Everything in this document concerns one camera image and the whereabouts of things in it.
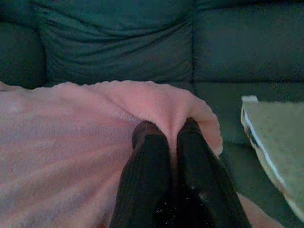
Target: couch cushion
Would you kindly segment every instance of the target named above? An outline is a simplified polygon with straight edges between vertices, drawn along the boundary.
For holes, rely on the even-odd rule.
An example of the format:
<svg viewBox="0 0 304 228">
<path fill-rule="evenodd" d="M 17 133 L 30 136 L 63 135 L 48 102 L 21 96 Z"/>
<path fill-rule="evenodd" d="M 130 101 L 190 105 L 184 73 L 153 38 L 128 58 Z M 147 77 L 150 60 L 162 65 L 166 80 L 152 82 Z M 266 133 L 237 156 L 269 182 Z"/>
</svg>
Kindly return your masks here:
<svg viewBox="0 0 304 228">
<path fill-rule="evenodd" d="M 32 29 L 37 28 L 37 21 L 30 0 L 1 0 L 0 21 L 16 23 Z"/>
<path fill-rule="evenodd" d="M 241 124 L 243 95 L 260 101 L 304 101 L 304 83 L 196 83 L 196 95 L 205 100 L 219 118 L 224 141 L 250 145 Z"/>
<path fill-rule="evenodd" d="M 251 146 L 225 143 L 220 159 L 238 192 L 255 202 L 266 214 L 286 228 L 304 228 L 283 195 L 267 177 Z"/>
<path fill-rule="evenodd" d="M 46 47 L 49 83 L 191 80 L 192 1 L 33 4 Z"/>
<path fill-rule="evenodd" d="M 180 89 L 186 89 L 195 95 L 194 86 L 190 82 L 166 82 L 165 84 L 169 84 Z"/>
<path fill-rule="evenodd" d="M 194 80 L 304 81 L 303 18 L 304 2 L 198 11 Z"/>
<path fill-rule="evenodd" d="M 0 81 L 33 89 L 45 82 L 45 53 L 37 31 L 0 23 Z"/>
</svg>

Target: couch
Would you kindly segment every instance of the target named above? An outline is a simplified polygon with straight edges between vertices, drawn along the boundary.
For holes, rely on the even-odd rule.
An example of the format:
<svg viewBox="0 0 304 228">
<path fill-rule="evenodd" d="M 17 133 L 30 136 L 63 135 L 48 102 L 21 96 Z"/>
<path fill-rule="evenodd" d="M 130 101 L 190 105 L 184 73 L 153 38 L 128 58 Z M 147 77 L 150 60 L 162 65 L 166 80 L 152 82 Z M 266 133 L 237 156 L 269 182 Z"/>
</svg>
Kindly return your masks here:
<svg viewBox="0 0 304 228">
<path fill-rule="evenodd" d="M 237 190 L 286 227 L 304 227 L 262 169 L 241 96 L 304 100 L 304 2 L 0 0 L 0 81 L 167 83 L 205 100 Z"/>
</svg>

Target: pink blanket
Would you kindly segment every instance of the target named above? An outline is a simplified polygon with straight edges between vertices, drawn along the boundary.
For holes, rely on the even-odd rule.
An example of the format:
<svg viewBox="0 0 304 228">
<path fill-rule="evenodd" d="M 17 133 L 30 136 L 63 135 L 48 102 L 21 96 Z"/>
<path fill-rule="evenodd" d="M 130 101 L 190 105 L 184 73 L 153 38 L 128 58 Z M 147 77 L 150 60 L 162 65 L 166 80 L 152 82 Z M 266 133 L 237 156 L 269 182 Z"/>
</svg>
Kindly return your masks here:
<svg viewBox="0 0 304 228">
<path fill-rule="evenodd" d="M 109 225 L 131 137 L 142 120 L 176 136 L 193 117 L 216 155 L 219 123 L 190 92 L 153 82 L 103 82 L 26 90 L 0 82 L 0 227 Z M 280 227 L 240 196 L 253 227 Z"/>
</svg>

